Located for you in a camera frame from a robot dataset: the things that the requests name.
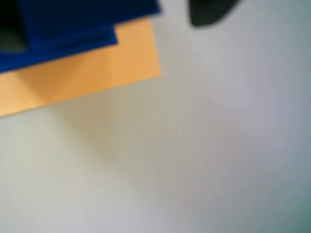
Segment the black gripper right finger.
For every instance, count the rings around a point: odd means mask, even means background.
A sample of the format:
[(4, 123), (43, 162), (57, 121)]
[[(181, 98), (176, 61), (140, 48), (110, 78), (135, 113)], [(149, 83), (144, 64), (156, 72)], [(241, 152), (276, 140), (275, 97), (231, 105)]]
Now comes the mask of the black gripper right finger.
[(241, 0), (189, 0), (189, 20), (193, 27), (211, 27), (229, 16)]

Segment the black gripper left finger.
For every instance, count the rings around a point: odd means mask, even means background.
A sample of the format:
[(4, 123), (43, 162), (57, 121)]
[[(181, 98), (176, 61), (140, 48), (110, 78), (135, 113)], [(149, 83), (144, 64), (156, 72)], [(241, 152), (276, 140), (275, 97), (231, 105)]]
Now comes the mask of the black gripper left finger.
[(0, 51), (23, 52), (27, 37), (17, 0), (0, 0)]

